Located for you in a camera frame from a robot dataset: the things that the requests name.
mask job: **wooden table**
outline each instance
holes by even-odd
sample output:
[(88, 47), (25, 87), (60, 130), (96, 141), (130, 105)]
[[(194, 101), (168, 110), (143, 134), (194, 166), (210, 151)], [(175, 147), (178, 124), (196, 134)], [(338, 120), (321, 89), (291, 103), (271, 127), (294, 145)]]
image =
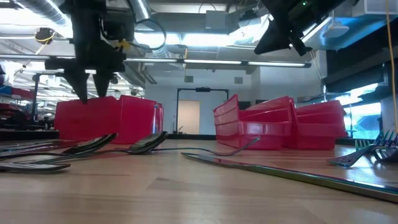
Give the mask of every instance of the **wooden table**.
[[(214, 141), (161, 147), (231, 150)], [(243, 151), (228, 159), (398, 186), (398, 167), (333, 151)], [(397, 223), (398, 206), (316, 185), (204, 164), (179, 152), (72, 162), (60, 174), (0, 174), (1, 223)]]

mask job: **fork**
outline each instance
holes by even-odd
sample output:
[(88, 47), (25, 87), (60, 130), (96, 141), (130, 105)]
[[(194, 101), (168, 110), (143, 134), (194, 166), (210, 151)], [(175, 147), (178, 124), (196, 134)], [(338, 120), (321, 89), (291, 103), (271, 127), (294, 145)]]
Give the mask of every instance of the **fork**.
[(389, 131), (386, 133), (386, 135), (384, 135), (384, 131), (382, 130), (372, 144), (369, 144), (369, 141), (366, 141), (366, 142), (365, 141), (355, 141), (355, 149), (356, 149), (355, 152), (345, 155), (345, 156), (328, 159), (327, 162), (329, 164), (336, 165), (336, 166), (342, 166), (342, 167), (347, 167), (347, 168), (351, 167), (362, 156), (364, 156), (365, 154), (374, 152), (378, 147), (380, 147), (380, 146), (383, 147), (387, 143), (388, 143), (387, 144), (388, 146), (391, 146), (392, 145), (391, 137), (394, 134), (394, 132), (392, 132), (392, 134), (390, 135), (389, 140), (386, 140), (388, 134), (389, 134)]

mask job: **knife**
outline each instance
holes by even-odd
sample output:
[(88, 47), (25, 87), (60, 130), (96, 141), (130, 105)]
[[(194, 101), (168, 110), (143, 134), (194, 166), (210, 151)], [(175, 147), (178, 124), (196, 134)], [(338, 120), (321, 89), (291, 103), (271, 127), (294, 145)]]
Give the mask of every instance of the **knife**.
[(207, 162), (217, 166), (236, 168), (252, 172), (258, 172), (261, 174), (273, 175), (276, 177), (283, 177), (286, 179), (297, 180), (322, 187), (328, 187), (331, 189), (342, 190), (365, 197), (377, 198), (388, 202), (398, 203), (398, 188), (396, 187), (380, 184), (371, 184), (356, 180), (341, 179), (337, 177), (329, 177), (325, 175), (311, 174), (306, 172), (299, 172), (296, 170), (281, 169), (260, 164), (236, 162), (228, 159), (219, 159), (213, 156), (205, 156), (188, 152), (181, 152), (181, 154), (189, 159)]

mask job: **door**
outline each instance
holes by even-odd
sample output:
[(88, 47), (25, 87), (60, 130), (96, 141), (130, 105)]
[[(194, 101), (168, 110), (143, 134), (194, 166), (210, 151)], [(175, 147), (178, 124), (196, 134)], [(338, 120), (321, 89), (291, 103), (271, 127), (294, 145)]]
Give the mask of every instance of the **door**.
[(187, 134), (199, 134), (200, 132), (200, 102), (180, 100), (178, 102), (178, 127), (181, 132)]

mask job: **ceiling vent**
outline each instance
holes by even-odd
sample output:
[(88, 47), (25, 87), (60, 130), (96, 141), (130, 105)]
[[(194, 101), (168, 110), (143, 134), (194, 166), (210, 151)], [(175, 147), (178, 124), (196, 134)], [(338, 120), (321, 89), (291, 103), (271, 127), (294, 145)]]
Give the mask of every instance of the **ceiling vent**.
[(243, 84), (243, 77), (235, 77), (234, 83), (240, 85)]
[(185, 76), (184, 77), (184, 82), (193, 83), (193, 76), (189, 76), (189, 75)]

